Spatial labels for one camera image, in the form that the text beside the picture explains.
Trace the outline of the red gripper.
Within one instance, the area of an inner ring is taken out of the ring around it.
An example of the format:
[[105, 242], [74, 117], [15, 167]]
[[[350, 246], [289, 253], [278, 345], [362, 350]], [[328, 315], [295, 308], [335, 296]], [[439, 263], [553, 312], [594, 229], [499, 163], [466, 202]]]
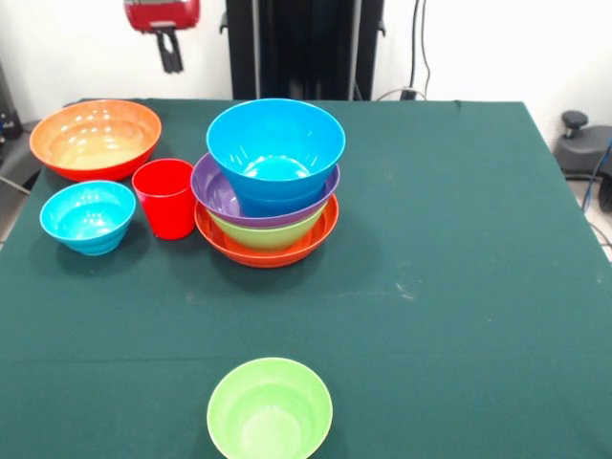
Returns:
[[180, 73], [183, 60], [179, 41], [174, 29], [194, 28], [199, 19], [201, 4], [199, 0], [178, 1], [129, 1], [123, 2], [124, 11], [131, 27], [141, 33], [152, 33], [155, 30], [157, 46], [164, 71], [167, 74]]

